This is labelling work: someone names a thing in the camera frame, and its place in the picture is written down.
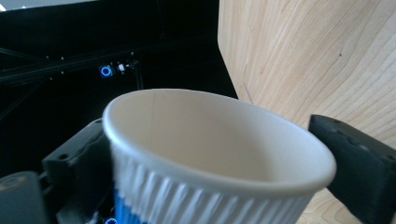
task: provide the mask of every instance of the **ribbed cup side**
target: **ribbed cup side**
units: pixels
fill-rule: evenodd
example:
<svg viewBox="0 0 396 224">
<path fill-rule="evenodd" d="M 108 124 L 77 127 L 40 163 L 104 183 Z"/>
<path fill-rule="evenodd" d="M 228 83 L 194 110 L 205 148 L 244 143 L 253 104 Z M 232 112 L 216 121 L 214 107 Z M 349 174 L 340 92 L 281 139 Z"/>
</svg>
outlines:
<svg viewBox="0 0 396 224">
<path fill-rule="evenodd" d="M 224 195 L 172 180 L 122 150 L 113 148 L 112 155 L 120 223 L 295 223 L 313 196 L 255 199 Z"/>
</svg>

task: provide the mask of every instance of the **paper cup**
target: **paper cup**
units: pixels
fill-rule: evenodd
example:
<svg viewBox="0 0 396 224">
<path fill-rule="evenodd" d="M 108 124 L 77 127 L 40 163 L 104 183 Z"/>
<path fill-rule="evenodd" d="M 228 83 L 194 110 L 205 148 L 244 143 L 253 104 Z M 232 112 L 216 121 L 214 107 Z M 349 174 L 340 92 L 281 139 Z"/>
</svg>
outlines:
<svg viewBox="0 0 396 224">
<path fill-rule="evenodd" d="M 122 95 L 104 128 L 119 223 L 295 223 L 335 174 L 307 130 L 207 92 Z"/>
</svg>

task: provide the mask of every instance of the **light wood panel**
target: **light wood panel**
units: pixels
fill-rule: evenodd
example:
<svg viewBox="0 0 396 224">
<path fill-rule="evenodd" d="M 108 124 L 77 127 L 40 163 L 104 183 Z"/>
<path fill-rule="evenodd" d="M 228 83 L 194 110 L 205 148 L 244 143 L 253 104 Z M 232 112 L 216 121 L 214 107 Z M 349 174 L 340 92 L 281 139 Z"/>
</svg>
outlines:
<svg viewBox="0 0 396 224">
<path fill-rule="evenodd" d="M 241 100 L 396 148 L 395 0 L 220 0 L 219 48 Z M 299 220 L 314 222 L 359 223 L 327 190 Z"/>
</svg>

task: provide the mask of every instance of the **black plastic part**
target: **black plastic part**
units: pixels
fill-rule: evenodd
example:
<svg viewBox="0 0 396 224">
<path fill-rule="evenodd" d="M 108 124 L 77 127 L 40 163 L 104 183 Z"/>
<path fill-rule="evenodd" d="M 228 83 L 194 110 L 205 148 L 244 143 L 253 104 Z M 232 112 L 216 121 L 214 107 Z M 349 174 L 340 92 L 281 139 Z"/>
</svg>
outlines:
<svg viewBox="0 0 396 224">
<path fill-rule="evenodd" d="M 109 142 L 100 119 L 82 129 L 42 162 L 50 184 L 70 189 L 67 211 L 61 210 L 61 214 L 90 218 L 111 190 Z"/>
<path fill-rule="evenodd" d="M 363 223 L 390 223 L 396 211 L 396 150 L 348 124 L 312 115 L 309 132 L 337 162 L 328 189 Z"/>
<path fill-rule="evenodd" d="M 19 172 L 0 179 L 0 223 L 50 223 L 36 173 Z"/>
</svg>

